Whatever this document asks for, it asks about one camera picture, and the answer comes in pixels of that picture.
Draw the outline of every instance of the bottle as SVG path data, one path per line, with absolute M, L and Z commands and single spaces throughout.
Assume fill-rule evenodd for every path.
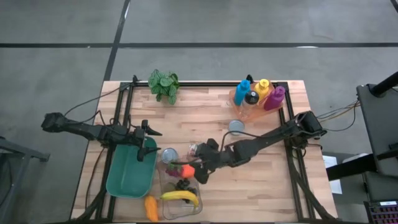
M 254 91 L 256 91 L 256 93 L 258 93 L 259 96 L 260 96 L 259 102 L 262 99 L 264 99 L 264 97 L 266 97 L 268 95 L 268 91 L 269 91 L 269 87 L 268 86 L 269 86 L 269 81 L 266 80 L 266 79 L 262 79 L 254 87 Z
M 285 98 L 285 88 L 277 86 L 268 96 L 264 103 L 264 110 L 272 110 L 277 108 Z
M 255 91 L 248 91 L 244 96 L 244 101 L 240 107 L 240 115 L 242 118 L 247 118 L 250 115 L 252 109 L 257 105 L 259 101 L 259 94 Z
M 236 106 L 241 106 L 244 95 L 250 90 L 250 82 L 248 80 L 242 80 L 241 83 L 236 87 L 234 103 Z

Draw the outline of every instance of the black bottle cap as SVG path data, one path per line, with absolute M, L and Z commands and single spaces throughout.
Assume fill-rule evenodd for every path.
M 255 105 L 260 99 L 260 96 L 255 91 L 248 91 L 244 96 L 244 101 L 250 105 Z

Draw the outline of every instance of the yellow bottle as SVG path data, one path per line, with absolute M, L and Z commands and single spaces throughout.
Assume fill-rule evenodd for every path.
M 269 81 L 266 79 L 260 80 L 259 83 L 254 87 L 254 91 L 259 94 L 259 102 L 264 99 L 268 95 L 269 90 Z

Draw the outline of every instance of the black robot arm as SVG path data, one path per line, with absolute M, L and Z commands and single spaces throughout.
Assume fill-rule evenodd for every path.
M 304 148 L 308 144 L 308 139 L 318 138 L 324 134 L 326 131 L 322 129 L 315 115 L 308 111 L 296 115 L 294 119 L 262 136 L 232 142 L 220 151 L 217 142 L 208 139 L 207 143 L 200 144 L 195 152 L 195 157 L 201 159 L 201 162 L 192 162 L 190 165 L 195 168 L 195 178 L 199 183 L 205 184 L 209 175 L 217 168 L 245 164 L 261 149 L 281 140 L 289 139 L 293 147 Z
M 70 120 L 61 113 L 46 114 L 42 123 L 42 129 L 50 133 L 66 131 L 77 134 L 90 141 L 99 141 L 103 147 L 109 147 L 110 144 L 137 146 L 139 147 L 137 154 L 138 161 L 143 161 L 146 154 L 160 149 L 158 147 L 144 147 L 145 135 L 162 135 L 148 126 L 148 120 L 142 120 L 141 126 L 136 126 L 133 132 L 129 132 L 127 127 L 118 124 L 90 125 Z

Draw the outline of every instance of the orange pepper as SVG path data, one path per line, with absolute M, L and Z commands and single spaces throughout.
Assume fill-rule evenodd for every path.
M 152 222 L 158 222 L 157 216 L 157 202 L 154 196 L 148 195 L 145 197 L 145 210 L 147 212 L 147 218 Z

